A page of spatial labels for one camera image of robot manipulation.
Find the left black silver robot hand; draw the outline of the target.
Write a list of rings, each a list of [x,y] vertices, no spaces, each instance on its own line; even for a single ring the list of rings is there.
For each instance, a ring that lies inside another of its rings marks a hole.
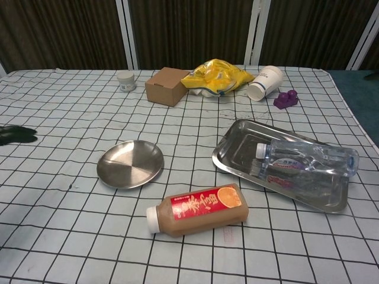
[[[1,127],[0,145],[6,146],[11,143],[32,143],[37,141],[37,131],[19,125]]]

